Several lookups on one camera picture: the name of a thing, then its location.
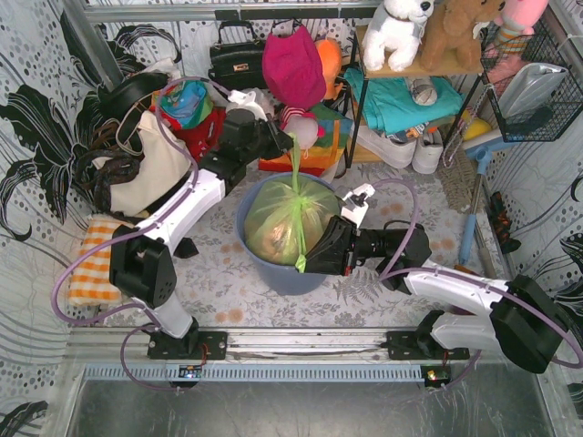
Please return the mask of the blue trash bin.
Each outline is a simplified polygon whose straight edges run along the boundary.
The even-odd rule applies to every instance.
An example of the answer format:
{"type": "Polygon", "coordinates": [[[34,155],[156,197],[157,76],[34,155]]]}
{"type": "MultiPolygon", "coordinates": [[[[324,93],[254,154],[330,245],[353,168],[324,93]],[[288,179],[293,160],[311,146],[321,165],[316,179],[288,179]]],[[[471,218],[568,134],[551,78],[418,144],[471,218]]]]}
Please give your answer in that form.
{"type": "MultiPolygon", "coordinates": [[[[264,182],[273,179],[275,178],[275,176],[280,174],[289,175],[291,174],[291,172],[277,173],[270,177],[267,177],[264,180],[255,184],[245,194],[240,203],[236,216],[236,232],[242,246],[250,255],[251,260],[253,261],[260,278],[265,284],[267,284],[267,286],[269,286],[270,289],[274,290],[280,295],[302,295],[312,290],[315,290],[320,285],[322,285],[326,276],[323,274],[315,273],[300,273],[294,267],[272,264],[270,262],[259,259],[258,257],[251,253],[251,251],[246,247],[244,242],[243,223],[246,214],[249,212],[251,208],[252,201],[256,198],[264,182]]],[[[310,176],[312,179],[318,180],[324,186],[332,190],[332,187],[322,179],[317,178],[313,175],[310,176]]]]}

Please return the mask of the green plastic trash bag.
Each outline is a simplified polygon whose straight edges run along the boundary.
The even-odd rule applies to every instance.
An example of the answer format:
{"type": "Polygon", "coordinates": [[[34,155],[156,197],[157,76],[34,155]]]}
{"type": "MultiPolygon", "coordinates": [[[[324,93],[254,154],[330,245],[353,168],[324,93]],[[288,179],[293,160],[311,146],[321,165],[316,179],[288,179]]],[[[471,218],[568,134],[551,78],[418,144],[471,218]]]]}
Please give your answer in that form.
{"type": "Polygon", "coordinates": [[[304,273],[308,252],[341,208],[330,188],[300,172],[301,148],[291,139],[292,172],[263,183],[244,219],[244,242],[259,259],[304,273]]]}

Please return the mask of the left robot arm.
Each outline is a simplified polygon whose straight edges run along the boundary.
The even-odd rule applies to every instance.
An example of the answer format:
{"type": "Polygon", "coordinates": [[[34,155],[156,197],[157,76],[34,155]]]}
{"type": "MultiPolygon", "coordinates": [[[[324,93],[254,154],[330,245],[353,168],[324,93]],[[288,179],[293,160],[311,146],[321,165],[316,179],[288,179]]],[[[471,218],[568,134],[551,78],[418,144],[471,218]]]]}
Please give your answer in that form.
{"type": "Polygon", "coordinates": [[[151,318],[151,359],[207,358],[213,339],[199,335],[199,324],[180,303],[172,257],[199,219],[242,181],[252,161],[279,158],[292,148],[292,138],[272,117],[258,119],[249,110],[234,109],[198,171],[152,216],[133,229],[116,229],[109,280],[151,318]]]}

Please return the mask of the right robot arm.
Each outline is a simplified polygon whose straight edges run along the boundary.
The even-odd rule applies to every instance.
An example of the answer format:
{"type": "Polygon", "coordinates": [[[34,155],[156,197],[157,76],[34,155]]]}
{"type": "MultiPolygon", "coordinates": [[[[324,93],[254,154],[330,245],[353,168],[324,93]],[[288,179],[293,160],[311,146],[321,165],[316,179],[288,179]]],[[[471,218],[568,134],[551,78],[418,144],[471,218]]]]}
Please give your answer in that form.
{"type": "Polygon", "coordinates": [[[524,275],[510,281],[477,277],[435,264],[430,255],[420,225],[358,229],[334,216],[298,270],[348,276],[367,259],[379,258],[376,271],[386,288],[459,310],[427,315],[408,343],[413,354],[439,358],[454,349],[493,351],[525,371],[545,372],[570,328],[567,315],[547,293],[524,275]]]}

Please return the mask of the magenta fabric bag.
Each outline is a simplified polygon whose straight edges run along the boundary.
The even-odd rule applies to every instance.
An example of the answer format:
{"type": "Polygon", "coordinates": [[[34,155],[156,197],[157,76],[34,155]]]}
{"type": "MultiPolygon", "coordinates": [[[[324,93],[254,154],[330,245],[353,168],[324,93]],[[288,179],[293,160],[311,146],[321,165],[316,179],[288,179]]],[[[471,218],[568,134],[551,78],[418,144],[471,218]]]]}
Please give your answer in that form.
{"type": "Polygon", "coordinates": [[[286,106],[310,109],[324,98],[322,61],[304,25],[289,36],[269,34],[261,68],[267,87],[286,106]]]}

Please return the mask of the cream canvas tote bag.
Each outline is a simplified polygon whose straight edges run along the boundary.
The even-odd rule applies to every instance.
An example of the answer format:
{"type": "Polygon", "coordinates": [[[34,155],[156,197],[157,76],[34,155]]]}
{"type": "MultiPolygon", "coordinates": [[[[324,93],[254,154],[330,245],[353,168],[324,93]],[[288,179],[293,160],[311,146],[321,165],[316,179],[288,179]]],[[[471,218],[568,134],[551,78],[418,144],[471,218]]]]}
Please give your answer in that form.
{"type": "Polygon", "coordinates": [[[189,172],[185,143],[159,125],[153,113],[141,115],[137,134],[140,156],[118,149],[92,159],[97,173],[89,186],[101,212],[135,217],[166,196],[189,172]]]}

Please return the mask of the silver foil bag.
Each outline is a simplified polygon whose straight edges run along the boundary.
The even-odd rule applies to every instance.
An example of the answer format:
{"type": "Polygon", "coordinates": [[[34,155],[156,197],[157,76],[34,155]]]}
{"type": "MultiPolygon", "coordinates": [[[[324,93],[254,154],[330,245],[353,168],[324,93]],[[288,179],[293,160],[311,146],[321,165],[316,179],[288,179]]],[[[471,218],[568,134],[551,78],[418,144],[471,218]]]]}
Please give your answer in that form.
{"type": "Polygon", "coordinates": [[[522,67],[498,99],[504,118],[541,107],[568,75],[568,69],[548,63],[530,63],[522,67]]]}

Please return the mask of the pink white plush doll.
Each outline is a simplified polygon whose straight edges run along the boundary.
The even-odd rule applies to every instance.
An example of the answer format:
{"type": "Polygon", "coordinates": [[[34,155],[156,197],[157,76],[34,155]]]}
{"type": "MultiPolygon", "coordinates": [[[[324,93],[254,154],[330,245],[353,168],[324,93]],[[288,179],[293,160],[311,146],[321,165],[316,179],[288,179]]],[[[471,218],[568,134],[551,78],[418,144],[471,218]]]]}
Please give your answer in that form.
{"type": "Polygon", "coordinates": [[[280,113],[281,129],[294,136],[302,151],[307,152],[318,139],[324,137],[325,131],[316,116],[305,109],[285,106],[280,113]]]}

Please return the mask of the rainbow striped cloth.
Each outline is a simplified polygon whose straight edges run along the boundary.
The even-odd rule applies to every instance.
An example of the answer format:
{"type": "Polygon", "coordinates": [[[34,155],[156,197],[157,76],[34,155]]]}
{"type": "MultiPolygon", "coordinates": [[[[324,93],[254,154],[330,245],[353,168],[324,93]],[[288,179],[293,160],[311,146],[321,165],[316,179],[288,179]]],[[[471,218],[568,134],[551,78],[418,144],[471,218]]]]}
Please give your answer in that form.
{"type": "Polygon", "coordinates": [[[307,152],[300,149],[300,171],[320,176],[343,156],[349,134],[353,129],[353,121],[322,103],[307,111],[316,116],[319,125],[324,128],[325,135],[307,152]]]}

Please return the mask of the wooden metal shelf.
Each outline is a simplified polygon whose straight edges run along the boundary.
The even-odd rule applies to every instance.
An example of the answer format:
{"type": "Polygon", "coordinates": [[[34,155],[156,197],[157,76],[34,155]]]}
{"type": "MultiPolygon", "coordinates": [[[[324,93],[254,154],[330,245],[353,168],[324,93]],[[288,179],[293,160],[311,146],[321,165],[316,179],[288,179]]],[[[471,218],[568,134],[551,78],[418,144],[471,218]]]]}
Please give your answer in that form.
{"type": "Polygon", "coordinates": [[[335,178],[341,178],[346,171],[352,167],[354,163],[375,163],[381,162],[381,158],[375,155],[373,152],[366,150],[364,147],[357,143],[357,134],[361,126],[365,126],[365,120],[363,119],[363,105],[365,102],[365,97],[367,95],[368,86],[371,80],[387,78],[387,77],[421,77],[421,76],[471,76],[475,75],[476,80],[467,93],[465,101],[461,106],[461,109],[456,114],[454,120],[451,122],[452,127],[447,133],[446,139],[452,138],[454,133],[454,128],[458,126],[463,111],[468,106],[470,98],[475,93],[477,86],[482,80],[482,75],[484,73],[484,68],[482,66],[473,66],[470,68],[464,68],[458,62],[455,54],[455,50],[445,50],[442,64],[434,71],[426,71],[422,68],[420,64],[420,56],[417,55],[414,62],[407,67],[405,70],[400,72],[394,72],[390,67],[384,66],[381,70],[369,72],[363,65],[363,39],[366,32],[365,25],[358,25],[355,27],[354,36],[352,37],[352,50],[350,54],[350,62],[347,67],[357,67],[361,70],[363,74],[363,85],[360,87],[360,97],[356,98],[354,92],[352,91],[349,84],[346,84],[346,97],[344,98],[343,111],[348,108],[352,110],[353,114],[353,133],[350,135],[351,142],[347,145],[343,152],[343,163],[344,171],[335,178]]]}

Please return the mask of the red clothing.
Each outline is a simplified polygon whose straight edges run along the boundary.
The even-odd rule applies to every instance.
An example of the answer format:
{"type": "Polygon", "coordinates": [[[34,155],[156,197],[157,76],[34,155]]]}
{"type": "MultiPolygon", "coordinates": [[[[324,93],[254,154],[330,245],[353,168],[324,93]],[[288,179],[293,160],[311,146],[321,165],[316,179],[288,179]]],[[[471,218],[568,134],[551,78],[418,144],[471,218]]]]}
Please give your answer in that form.
{"type": "Polygon", "coordinates": [[[219,143],[226,118],[224,107],[215,107],[196,127],[175,130],[176,138],[185,142],[190,154],[200,162],[219,143]]]}

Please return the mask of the black leather handbag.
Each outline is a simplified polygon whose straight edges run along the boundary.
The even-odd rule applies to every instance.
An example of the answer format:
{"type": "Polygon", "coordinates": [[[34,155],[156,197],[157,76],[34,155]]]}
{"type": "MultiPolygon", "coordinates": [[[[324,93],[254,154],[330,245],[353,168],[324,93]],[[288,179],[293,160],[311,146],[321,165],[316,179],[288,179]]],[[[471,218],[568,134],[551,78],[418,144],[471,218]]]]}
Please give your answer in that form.
{"type": "Polygon", "coordinates": [[[262,72],[265,42],[259,39],[248,21],[224,21],[219,26],[218,42],[210,47],[210,80],[229,90],[248,88],[266,89],[262,72]],[[228,27],[245,27],[251,38],[240,43],[225,44],[222,30],[228,27]]]}

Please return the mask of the colourful patterned cloth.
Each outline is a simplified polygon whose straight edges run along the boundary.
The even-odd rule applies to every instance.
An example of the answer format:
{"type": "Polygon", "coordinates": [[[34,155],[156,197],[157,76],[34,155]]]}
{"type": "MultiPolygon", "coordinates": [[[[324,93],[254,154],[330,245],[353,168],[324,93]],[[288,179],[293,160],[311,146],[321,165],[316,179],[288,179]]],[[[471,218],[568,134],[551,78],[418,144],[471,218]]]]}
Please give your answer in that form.
{"type": "Polygon", "coordinates": [[[160,116],[172,130],[192,129],[211,113],[214,105],[202,81],[186,80],[161,98],[160,116]]]}

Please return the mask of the orange plush toy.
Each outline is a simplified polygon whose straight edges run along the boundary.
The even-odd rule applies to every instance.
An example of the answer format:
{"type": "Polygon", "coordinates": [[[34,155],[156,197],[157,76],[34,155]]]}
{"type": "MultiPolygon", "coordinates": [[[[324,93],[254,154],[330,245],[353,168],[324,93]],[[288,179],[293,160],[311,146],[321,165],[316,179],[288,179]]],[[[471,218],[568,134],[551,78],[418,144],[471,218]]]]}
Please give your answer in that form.
{"type": "Polygon", "coordinates": [[[331,38],[315,42],[316,50],[322,63],[322,76],[326,90],[323,99],[331,100],[338,97],[342,85],[336,83],[336,78],[342,69],[342,51],[338,42],[331,38]]]}

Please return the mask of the teal folded cloth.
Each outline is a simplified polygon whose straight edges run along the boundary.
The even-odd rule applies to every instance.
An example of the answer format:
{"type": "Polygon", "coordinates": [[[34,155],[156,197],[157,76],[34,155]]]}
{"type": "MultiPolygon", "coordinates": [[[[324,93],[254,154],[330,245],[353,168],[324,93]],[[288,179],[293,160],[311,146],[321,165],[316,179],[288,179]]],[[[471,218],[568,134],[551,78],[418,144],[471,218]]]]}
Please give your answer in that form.
{"type": "Polygon", "coordinates": [[[370,129],[394,134],[442,117],[457,114],[463,104],[459,95],[441,77],[433,77],[436,102],[430,106],[417,105],[400,77],[377,78],[368,82],[363,103],[363,118],[370,129]]]}

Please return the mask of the left white sneaker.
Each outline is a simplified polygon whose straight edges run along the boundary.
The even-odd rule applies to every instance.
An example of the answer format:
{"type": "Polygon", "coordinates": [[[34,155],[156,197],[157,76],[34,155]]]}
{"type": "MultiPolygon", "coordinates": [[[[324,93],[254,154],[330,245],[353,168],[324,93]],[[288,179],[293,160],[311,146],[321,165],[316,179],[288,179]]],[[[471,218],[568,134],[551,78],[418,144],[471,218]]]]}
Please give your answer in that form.
{"type": "Polygon", "coordinates": [[[359,126],[357,143],[393,168],[406,168],[412,162],[416,140],[398,142],[382,137],[369,127],[359,126]]]}

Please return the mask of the white sneaker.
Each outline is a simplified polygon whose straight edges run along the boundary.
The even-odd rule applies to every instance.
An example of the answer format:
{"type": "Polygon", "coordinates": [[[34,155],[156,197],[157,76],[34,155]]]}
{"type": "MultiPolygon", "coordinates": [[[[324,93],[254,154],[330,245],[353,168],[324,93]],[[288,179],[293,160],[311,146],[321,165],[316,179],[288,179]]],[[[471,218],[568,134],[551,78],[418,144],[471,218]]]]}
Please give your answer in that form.
{"type": "Polygon", "coordinates": [[[393,168],[406,168],[412,162],[416,140],[398,142],[382,137],[369,127],[359,126],[357,143],[393,168]]]}
{"type": "Polygon", "coordinates": [[[420,174],[433,174],[443,151],[444,143],[440,131],[437,127],[430,128],[416,140],[411,161],[413,170],[420,174]]]}

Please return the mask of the right white sneaker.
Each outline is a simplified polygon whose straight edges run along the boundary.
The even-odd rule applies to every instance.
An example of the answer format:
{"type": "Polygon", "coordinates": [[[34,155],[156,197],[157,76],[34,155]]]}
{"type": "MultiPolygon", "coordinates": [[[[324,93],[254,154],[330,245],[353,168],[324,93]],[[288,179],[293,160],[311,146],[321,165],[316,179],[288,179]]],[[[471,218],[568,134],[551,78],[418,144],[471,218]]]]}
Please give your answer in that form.
{"type": "Polygon", "coordinates": [[[437,127],[430,128],[416,140],[411,161],[413,170],[420,174],[433,174],[443,151],[444,143],[440,131],[437,127]]]}

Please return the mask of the grey patterned plush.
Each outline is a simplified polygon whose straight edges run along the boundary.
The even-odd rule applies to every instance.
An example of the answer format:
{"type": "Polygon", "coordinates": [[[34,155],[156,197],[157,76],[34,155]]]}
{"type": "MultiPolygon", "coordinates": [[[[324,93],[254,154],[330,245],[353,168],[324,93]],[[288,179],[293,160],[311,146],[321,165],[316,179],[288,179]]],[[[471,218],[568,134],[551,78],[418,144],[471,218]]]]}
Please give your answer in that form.
{"type": "Polygon", "coordinates": [[[438,95],[430,76],[407,77],[405,83],[417,105],[431,106],[436,102],[438,95]]]}

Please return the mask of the white plush dog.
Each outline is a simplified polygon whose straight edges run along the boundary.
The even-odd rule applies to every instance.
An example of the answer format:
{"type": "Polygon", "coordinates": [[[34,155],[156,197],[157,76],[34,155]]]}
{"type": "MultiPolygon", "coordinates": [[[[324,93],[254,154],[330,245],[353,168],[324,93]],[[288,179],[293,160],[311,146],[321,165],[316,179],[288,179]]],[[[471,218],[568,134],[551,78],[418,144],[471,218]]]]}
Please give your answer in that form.
{"type": "Polygon", "coordinates": [[[368,72],[384,65],[401,72],[414,61],[434,1],[383,0],[376,8],[363,39],[363,64],[368,72]]]}

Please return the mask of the black round hat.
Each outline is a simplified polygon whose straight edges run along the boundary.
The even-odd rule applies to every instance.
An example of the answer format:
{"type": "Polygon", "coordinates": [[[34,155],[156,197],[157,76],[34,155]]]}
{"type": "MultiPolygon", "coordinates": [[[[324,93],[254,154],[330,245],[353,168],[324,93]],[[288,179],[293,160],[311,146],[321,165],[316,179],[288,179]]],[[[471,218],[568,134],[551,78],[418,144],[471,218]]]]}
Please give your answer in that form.
{"type": "Polygon", "coordinates": [[[135,74],[113,90],[101,91],[98,109],[105,119],[121,119],[135,103],[164,88],[168,82],[169,76],[161,72],[135,74]]]}

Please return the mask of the black orange tool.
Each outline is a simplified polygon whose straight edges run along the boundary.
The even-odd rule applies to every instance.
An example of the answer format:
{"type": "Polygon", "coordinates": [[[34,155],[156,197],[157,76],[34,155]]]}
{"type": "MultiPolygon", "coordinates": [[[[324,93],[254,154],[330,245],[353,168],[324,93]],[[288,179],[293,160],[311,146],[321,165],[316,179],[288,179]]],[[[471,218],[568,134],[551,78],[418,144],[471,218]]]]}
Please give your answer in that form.
{"type": "Polygon", "coordinates": [[[510,235],[511,220],[507,216],[501,193],[496,191],[490,197],[489,219],[494,228],[496,238],[503,254],[518,250],[521,242],[510,235]]]}

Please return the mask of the yellow plush toy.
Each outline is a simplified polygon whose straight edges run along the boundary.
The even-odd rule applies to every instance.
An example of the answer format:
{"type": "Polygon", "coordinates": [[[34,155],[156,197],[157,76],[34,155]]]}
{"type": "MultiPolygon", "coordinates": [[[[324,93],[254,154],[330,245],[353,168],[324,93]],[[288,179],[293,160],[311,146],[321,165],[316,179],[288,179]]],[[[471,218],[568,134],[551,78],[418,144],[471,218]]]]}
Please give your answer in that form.
{"type": "Polygon", "coordinates": [[[468,109],[462,115],[462,126],[467,126],[464,133],[464,141],[469,141],[492,131],[492,127],[482,118],[475,117],[471,119],[473,115],[474,112],[468,109]]]}

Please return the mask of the brown teddy bear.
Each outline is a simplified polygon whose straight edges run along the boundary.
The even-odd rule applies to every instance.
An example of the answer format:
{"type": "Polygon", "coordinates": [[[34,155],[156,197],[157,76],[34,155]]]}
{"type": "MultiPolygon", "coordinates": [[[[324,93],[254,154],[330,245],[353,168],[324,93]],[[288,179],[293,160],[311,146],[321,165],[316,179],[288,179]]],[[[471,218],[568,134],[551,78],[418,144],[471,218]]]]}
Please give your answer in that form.
{"type": "Polygon", "coordinates": [[[503,0],[449,0],[437,5],[425,27],[420,55],[422,68],[435,71],[448,50],[455,53],[457,63],[464,70],[480,67],[479,33],[500,17],[505,5],[503,0]]]}

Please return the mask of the orange checkered towel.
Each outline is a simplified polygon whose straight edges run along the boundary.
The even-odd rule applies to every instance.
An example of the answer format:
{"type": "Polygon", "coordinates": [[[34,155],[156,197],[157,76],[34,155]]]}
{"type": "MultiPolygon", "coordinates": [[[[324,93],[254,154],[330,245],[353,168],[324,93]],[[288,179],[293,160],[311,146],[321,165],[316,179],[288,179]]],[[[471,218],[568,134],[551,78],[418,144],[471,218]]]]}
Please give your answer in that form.
{"type": "MultiPolygon", "coordinates": [[[[121,221],[106,215],[93,215],[83,238],[79,255],[113,238],[121,221]]],[[[85,259],[73,271],[69,281],[68,301],[74,305],[116,305],[122,301],[121,291],[109,281],[111,247],[85,259]]]]}

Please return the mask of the pink plush toy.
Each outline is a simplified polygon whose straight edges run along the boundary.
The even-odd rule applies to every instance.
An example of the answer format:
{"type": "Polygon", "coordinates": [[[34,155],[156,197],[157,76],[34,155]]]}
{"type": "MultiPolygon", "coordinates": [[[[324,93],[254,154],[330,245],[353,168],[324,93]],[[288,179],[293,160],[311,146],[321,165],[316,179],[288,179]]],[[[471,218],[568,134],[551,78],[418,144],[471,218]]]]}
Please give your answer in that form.
{"type": "Polygon", "coordinates": [[[509,0],[494,20],[498,29],[493,47],[502,54],[520,54],[534,34],[534,25],[545,12],[548,0],[509,0]]]}

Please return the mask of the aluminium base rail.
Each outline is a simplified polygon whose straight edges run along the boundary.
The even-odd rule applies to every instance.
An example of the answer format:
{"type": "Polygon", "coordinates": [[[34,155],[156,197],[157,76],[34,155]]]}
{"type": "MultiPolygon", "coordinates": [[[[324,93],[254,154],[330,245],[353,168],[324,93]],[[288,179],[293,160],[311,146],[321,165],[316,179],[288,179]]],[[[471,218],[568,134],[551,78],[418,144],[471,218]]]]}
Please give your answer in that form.
{"type": "Polygon", "coordinates": [[[422,328],[202,328],[194,348],[150,328],[75,328],[68,382],[129,381],[157,391],[202,382],[419,382],[441,387],[481,364],[519,367],[491,332],[448,351],[422,328]]]}

